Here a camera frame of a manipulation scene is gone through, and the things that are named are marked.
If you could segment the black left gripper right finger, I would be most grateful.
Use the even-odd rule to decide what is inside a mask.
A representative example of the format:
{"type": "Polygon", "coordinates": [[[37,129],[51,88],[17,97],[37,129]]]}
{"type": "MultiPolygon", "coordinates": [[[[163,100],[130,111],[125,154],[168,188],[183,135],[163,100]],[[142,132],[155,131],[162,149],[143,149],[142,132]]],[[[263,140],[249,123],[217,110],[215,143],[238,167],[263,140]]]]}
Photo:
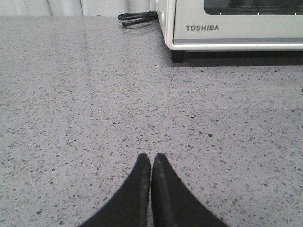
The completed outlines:
{"type": "Polygon", "coordinates": [[[155,227],[225,227],[205,208],[158,153],[152,168],[151,206],[155,227]]]}

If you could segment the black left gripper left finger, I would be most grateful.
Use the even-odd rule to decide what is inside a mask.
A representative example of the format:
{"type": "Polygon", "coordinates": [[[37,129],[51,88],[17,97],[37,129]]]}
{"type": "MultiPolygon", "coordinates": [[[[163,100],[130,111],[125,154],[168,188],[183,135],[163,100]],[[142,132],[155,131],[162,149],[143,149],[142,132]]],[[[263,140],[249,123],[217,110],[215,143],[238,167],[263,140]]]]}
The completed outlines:
{"type": "Polygon", "coordinates": [[[147,154],[137,161],[114,196],[82,227],[145,227],[150,191],[151,163],[147,154]]]}

